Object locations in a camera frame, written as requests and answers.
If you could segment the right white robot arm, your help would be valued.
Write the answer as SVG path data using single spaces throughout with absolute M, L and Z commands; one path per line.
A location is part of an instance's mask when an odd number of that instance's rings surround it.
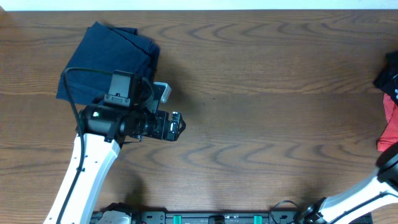
M 309 206 L 296 223 L 345 224 L 385 205 L 397 203 L 397 144 L 376 161 L 377 169 L 347 191 Z

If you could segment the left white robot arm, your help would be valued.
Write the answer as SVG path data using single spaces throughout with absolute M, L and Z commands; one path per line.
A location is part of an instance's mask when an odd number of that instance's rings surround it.
M 72 157 L 45 223 L 89 223 L 100 190 L 126 137 L 176 141 L 186 128 L 182 115 L 158 109 L 172 91 L 167 83 L 114 71 L 106 94 L 78 111 L 63 72 L 76 119 Z

